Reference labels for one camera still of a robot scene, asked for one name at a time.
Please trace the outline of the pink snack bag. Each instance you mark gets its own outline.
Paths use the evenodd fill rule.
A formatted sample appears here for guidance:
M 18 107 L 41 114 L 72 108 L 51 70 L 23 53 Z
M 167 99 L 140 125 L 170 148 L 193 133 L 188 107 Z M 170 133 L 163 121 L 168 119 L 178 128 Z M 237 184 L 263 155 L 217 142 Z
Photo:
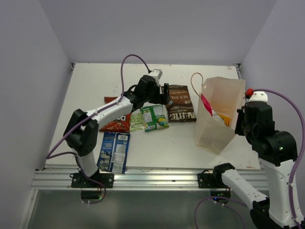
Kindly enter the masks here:
M 218 114 L 214 111 L 208 100 L 205 98 L 203 94 L 201 94 L 201 101 L 205 107 L 205 109 L 209 112 L 213 119 L 216 119 Z

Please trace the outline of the orange Lot 100 gummy bag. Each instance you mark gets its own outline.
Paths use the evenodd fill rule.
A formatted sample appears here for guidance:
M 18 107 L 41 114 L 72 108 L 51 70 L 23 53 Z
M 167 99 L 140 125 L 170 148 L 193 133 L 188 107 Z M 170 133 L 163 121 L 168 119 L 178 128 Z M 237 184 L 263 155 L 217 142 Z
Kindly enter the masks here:
M 224 121 L 224 124 L 226 126 L 230 126 L 231 118 L 229 118 L 225 115 L 222 115 L 222 114 L 218 114 L 218 116 Z

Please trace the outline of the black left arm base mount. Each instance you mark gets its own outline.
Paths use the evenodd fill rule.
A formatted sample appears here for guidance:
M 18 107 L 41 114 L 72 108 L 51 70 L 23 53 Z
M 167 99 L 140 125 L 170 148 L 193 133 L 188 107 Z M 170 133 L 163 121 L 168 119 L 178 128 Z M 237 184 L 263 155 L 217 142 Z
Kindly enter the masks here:
M 113 173 L 96 173 L 90 178 L 86 178 L 80 171 L 70 174 L 72 188 L 98 188 L 101 184 L 105 188 L 113 188 Z

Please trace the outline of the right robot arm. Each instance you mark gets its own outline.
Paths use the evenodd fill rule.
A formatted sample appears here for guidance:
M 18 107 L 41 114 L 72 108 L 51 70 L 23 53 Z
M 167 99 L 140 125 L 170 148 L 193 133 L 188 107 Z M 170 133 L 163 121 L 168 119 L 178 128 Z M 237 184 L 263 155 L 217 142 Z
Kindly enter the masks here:
M 270 105 L 262 101 L 247 102 L 238 111 L 235 133 L 245 136 L 266 172 L 269 195 L 256 190 L 230 163 L 215 166 L 212 181 L 217 187 L 228 186 L 250 210 L 258 229 L 303 229 L 305 218 L 297 194 L 289 180 L 297 160 L 294 137 L 286 131 L 277 131 Z

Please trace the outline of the red Doritos chip bag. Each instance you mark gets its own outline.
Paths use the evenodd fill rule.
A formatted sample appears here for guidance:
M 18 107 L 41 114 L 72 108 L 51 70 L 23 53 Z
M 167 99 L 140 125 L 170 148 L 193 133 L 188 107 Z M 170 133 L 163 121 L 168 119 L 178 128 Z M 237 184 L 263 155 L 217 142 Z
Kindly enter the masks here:
M 131 114 L 120 116 L 100 129 L 100 132 L 127 133 L 130 130 Z

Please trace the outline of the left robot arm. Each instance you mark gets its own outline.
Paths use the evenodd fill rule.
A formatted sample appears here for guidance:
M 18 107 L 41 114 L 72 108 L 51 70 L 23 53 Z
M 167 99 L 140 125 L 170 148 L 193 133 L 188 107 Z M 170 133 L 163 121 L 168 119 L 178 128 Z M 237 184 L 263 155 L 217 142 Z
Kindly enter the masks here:
M 81 109 L 73 112 L 63 138 L 76 153 L 86 186 L 94 187 L 99 181 L 93 155 L 99 130 L 109 122 L 143 107 L 145 103 L 165 105 L 169 99 L 169 84 L 160 86 L 156 77 L 144 75 L 137 85 L 112 102 L 87 112 Z

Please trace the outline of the green snack bag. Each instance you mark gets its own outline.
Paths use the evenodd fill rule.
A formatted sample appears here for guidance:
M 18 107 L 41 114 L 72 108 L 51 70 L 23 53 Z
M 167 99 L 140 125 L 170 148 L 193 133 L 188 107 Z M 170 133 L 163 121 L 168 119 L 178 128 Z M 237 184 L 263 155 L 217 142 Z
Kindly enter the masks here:
M 166 129 L 169 127 L 163 105 L 145 106 L 140 109 L 144 121 L 145 132 Z

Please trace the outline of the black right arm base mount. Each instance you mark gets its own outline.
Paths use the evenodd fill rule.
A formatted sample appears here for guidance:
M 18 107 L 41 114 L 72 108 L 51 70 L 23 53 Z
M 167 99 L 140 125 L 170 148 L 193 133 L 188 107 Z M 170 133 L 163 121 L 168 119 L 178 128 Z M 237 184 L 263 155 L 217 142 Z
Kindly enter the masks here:
M 204 170 L 197 174 L 198 188 L 228 188 L 221 179 L 221 176 L 217 172 L 210 172 L 209 170 Z

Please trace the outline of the white paper bag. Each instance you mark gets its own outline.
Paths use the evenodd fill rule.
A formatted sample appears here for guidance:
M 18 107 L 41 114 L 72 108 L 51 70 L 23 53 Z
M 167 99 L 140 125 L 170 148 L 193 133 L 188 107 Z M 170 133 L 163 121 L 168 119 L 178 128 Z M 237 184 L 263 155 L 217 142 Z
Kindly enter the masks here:
M 194 92 L 199 97 L 195 144 L 218 155 L 235 137 L 237 109 L 244 105 L 245 80 L 202 77 L 200 92 L 196 90 Z M 212 118 L 201 101 L 201 94 L 205 96 L 217 114 L 231 118 L 230 126 L 226 126 L 219 116 L 216 119 Z

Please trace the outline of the brown Kettle chips bag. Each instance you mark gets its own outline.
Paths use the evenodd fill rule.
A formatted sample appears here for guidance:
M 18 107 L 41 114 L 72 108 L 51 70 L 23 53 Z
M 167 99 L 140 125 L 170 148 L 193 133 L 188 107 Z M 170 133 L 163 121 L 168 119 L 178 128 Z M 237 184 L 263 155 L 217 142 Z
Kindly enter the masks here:
M 170 85 L 170 100 L 166 105 L 170 123 L 195 122 L 193 103 L 186 85 Z

